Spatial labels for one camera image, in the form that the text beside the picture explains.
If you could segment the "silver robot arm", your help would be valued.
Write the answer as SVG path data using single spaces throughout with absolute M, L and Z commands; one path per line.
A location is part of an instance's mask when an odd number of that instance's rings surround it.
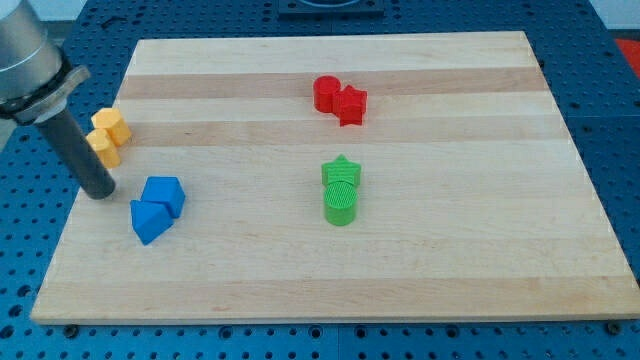
M 89 77 L 50 39 L 29 1 L 1 3 L 1 118 L 36 127 L 87 196 L 104 199 L 115 181 L 67 106 Z

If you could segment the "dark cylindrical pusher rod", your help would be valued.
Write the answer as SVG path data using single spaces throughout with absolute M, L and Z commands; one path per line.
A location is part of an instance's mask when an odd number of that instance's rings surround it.
M 67 108 L 37 123 L 36 128 L 89 198 L 100 200 L 114 192 L 115 180 L 92 149 L 73 114 Z

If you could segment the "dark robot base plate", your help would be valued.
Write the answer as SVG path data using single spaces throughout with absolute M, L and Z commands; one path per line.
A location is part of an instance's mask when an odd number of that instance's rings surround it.
M 280 17 L 382 15 L 383 0 L 277 0 Z

